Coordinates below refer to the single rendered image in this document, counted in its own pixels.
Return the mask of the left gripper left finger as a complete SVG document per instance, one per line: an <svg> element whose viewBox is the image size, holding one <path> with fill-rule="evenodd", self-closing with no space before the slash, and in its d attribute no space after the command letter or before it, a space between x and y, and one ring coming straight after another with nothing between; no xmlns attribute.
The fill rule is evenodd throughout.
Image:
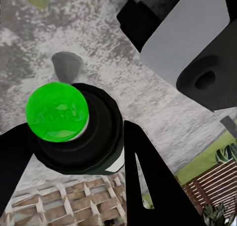
<svg viewBox="0 0 237 226"><path fill-rule="evenodd" d="M0 217L33 155L28 127L23 123L0 135Z"/></svg>

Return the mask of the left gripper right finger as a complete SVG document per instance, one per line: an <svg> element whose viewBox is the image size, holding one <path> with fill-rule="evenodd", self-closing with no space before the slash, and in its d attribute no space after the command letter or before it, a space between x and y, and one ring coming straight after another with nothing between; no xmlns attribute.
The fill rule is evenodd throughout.
<svg viewBox="0 0 237 226"><path fill-rule="evenodd" d="M126 226L207 226L142 128L130 121L123 126ZM135 154L154 204L150 210L142 205Z"/></svg>

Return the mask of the insectifuge atomizer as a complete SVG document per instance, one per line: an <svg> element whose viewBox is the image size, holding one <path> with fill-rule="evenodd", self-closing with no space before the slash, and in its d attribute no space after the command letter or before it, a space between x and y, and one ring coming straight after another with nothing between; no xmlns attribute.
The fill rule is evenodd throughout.
<svg viewBox="0 0 237 226"><path fill-rule="evenodd" d="M75 53L54 53L59 82L40 86L26 104L28 140L36 158L63 175L112 175L125 164L124 126L103 89L73 83L84 65Z"/></svg>

